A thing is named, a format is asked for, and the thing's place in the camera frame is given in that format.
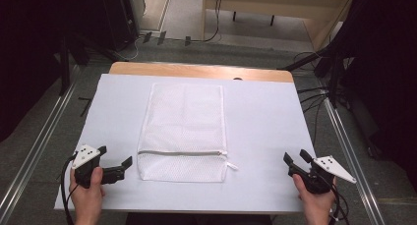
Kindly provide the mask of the metal floor rail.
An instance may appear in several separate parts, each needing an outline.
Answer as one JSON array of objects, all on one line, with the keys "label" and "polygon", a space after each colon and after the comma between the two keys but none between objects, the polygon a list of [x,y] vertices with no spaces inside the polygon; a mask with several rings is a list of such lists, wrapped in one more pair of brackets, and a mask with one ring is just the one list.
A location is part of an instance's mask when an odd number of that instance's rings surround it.
[{"label": "metal floor rail", "polygon": [[326,101],[326,107],[347,165],[352,175],[356,178],[356,189],[362,204],[364,205],[370,224],[387,225],[378,205],[377,199],[374,196],[374,193],[366,179],[358,157],[355,154],[350,138],[348,137],[343,123],[338,115],[337,107],[331,98]]},{"label": "metal floor rail", "polygon": [[30,176],[34,171],[43,151],[45,150],[50,137],[52,136],[60,118],[74,92],[77,81],[82,72],[79,65],[75,65],[70,71],[70,85],[68,89],[57,98],[51,112],[43,124],[39,134],[33,142],[29,153],[20,167],[16,177],[8,187],[6,194],[0,202],[0,225],[7,225],[10,216],[15,209]]}]

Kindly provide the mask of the person's left hand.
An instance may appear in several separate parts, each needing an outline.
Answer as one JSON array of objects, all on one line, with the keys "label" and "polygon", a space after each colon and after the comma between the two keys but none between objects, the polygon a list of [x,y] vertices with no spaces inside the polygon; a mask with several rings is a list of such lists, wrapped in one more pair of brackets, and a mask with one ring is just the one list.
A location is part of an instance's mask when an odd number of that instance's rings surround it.
[{"label": "person's left hand", "polygon": [[103,169],[94,168],[90,177],[90,187],[85,189],[77,186],[75,171],[71,171],[69,191],[72,192],[71,201],[75,207],[75,225],[97,225],[105,196],[101,185],[102,176]]}]

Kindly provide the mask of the white mesh laundry bag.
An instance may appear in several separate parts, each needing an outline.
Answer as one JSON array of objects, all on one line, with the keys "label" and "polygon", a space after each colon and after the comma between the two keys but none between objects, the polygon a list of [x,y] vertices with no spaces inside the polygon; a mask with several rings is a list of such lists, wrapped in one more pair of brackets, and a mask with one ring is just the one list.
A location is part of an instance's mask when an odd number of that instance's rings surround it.
[{"label": "white mesh laundry bag", "polygon": [[137,151],[144,181],[221,183],[227,157],[223,87],[154,84]]}]

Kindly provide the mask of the white table cover sheet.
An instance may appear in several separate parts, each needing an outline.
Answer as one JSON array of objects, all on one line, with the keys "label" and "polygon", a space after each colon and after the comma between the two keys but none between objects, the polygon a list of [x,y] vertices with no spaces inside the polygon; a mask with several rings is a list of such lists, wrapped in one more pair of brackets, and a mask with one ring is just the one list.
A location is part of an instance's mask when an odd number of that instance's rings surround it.
[{"label": "white table cover sheet", "polygon": [[[135,157],[153,84],[172,77],[104,75],[87,115],[80,144],[106,146],[104,167]],[[303,166],[299,152],[313,146],[294,83],[220,80],[231,168],[221,183],[144,181],[137,166],[105,186],[113,211],[278,214],[302,209],[283,156]]]}]

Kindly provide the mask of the person's right hand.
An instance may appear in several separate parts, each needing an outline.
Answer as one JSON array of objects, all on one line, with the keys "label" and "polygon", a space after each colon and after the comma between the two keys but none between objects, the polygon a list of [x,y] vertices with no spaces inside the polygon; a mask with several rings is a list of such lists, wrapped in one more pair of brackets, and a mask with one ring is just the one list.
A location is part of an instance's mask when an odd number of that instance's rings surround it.
[{"label": "person's right hand", "polygon": [[331,192],[321,195],[311,194],[299,175],[294,174],[292,179],[302,201],[306,224],[328,225],[330,209],[335,202],[335,195]]}]

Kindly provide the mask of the black metal stand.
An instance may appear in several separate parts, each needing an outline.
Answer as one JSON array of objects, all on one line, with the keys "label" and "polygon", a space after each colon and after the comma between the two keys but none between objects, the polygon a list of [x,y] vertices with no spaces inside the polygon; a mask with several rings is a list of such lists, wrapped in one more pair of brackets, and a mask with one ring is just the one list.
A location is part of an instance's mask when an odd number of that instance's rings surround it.
[{"label": "black metal stand", "polygon": [[63,95],[70,85],[69,55],[66,37],[63,36],[60,41],[60,67],[61,67],[61,90]]}]

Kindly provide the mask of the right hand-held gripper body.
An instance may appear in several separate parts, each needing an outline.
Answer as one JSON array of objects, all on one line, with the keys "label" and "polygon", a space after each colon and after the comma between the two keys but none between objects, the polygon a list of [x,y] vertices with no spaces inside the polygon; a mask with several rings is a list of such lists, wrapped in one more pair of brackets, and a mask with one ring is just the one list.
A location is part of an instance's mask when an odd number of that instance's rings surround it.
[{"label": "right hand-held gripper body", "polygon": [[293,166],[289,167],[288,175],[299,175],[307,190],[316,195],[328,193],[333,185],[333,179],[338,177],[347,182],[355,184],[357,180],[332,156],[313,158],[310,163],[311,168],[306,172],[293,161]]}]

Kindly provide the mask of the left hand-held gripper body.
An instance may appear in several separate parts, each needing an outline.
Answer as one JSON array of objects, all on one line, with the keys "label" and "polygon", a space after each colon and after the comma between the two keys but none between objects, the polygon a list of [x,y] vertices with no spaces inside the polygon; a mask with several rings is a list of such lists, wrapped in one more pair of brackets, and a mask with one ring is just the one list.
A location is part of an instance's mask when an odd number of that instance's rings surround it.
[{"label": "left hand-held gripper body", "polygon": [[[85,189],[90,187],[90,180],[93,170],[99,166],[100,157],[102,155],[98,148],[84,144],[78,151],[72,169],[75,171],[74,177],[76,183]],[[125,171],[122,164],[120,166],[104,168],[101,185],[114,184],[117,181],[125,179]]]}]

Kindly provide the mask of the black curtain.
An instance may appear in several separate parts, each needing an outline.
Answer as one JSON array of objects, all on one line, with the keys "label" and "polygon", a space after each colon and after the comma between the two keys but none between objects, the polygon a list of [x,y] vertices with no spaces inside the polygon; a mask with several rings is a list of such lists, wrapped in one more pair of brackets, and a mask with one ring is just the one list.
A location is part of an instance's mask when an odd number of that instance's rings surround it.
[{"label": "black curtain", "polygon": [[0,142],[61,79],[60,41],[85,64],[81,32],[88,0],[0,0]]},{"label": "black curtain", "polygon": [[342,83],[371,118],[368,140],[417,192],[417,0],[353,0],[331,44],[353,60]]}]

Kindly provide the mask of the black computer tower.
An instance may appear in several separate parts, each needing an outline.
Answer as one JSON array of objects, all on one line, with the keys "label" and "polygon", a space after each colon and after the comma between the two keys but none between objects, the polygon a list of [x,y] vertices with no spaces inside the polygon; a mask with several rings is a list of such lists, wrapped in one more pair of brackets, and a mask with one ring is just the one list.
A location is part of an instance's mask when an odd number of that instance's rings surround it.
[{"label": "black computer tower", "polygon": [[110,29],[110,48],[121,51],[137,37],[137,28],[130,0],[103,0]]}]

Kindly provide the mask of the light wooden platform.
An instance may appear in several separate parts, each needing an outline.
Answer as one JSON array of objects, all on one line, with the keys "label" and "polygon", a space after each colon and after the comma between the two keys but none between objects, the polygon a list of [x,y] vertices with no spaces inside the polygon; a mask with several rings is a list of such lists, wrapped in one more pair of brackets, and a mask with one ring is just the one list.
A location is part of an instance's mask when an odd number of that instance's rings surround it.
[{"label": "light wooden platform", "polygon": [[352,0],[221,0],[225,11],[299,18],[303,20],[313,49],[325,47],[333,29],[343,22]]}]

